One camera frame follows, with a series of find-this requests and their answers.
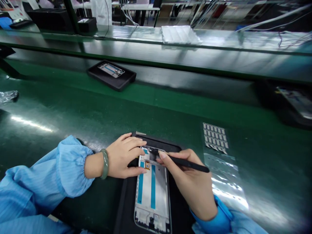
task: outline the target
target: hand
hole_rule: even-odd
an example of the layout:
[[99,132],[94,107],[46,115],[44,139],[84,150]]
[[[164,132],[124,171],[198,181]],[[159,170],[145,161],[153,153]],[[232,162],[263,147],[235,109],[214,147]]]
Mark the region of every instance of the hand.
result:
[[[131,133],[124,134],[107,147],[106,152],[109,160],[108,176],[127,178],[146,173],[146,170],[142,167],[128,167],[128,164],[133,159],[139,155],[145,155],[144,150],[139,147],[146,145],[146,141],[130,136]],[[103,166],[102,152],[87,156],[84,164],[85,177],[88,179],[101,177]]]
[[146,173],[142,167],[128,167],[128,164],[136,157],[145,155],[144,150],[139,147],[147,143],[140,138],[130,136],[131,133],[124,134],[107,147],[108,176],[124,179]]
[[178,167],[167,154],[199,165],[204,166],[204,164],[191,149],[179,153],[159,151],[160,159],[156,159],[170,171],[193,213],[204,221],[213,219],[217,215],[218,209],[212,192],[211,172],[205,173],[184,166]]

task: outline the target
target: stylus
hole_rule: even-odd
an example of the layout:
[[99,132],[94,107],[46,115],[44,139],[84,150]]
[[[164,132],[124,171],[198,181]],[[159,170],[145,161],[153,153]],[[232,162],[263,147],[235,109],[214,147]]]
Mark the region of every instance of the stylus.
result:
[[210,172],[209,168],[206,167],[206,166],[202,166],[202,165],[199,165],[197,163],[193,163],[193,162],[187,161],[185,159],[175,158],[175,157],[172,157],[170,155],[169,155],[169,157],[172,159],[172,161],[175,164],[178,164],[180,166],[193,168],[193,169],[195,169],[197,171],[202,171],[202,172],[206,172],[206,173]]

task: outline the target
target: clear plastic tray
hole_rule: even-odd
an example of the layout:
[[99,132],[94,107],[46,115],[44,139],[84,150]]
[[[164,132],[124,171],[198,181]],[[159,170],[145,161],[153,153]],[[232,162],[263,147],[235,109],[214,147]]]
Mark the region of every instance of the clear plastic tray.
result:
[[191,26],[162,26],[164,44],[200,45],[202,41]]

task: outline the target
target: bracelet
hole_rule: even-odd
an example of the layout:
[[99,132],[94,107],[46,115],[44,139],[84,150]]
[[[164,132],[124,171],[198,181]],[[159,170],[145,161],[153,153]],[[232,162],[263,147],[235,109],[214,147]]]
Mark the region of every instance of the bracelet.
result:
[[100,152],[102,152],[103,159],[104,159],[103,174],[101,176],[101,179],[106,179],[107,174],[108,174],[108,168],[109,168],[108,155],[107,155],[106,149],[101,149]]

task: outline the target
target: blue sleeve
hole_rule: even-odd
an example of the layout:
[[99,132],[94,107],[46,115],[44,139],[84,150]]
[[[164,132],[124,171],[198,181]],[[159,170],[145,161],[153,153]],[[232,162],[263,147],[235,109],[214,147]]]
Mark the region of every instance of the blue sleeve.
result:
[[94,180],[84,174],[85,158],[90,154],[88,147],[69,136],[31,168],[7,170],[0,182],[0,233],[10,227],[16,231],[17,224],[36,227],[31,220],[38,223],[65,197],[82,195]]
[[192,211],[196,223],[193,225],[193,231],[196,234],[201,233],[237,233],[237,234],[265,234],[267,233],[251,218],[235,210],[229,210],[226,205],[214,196],[218,207],[217,216],[210,221],[200,220]]

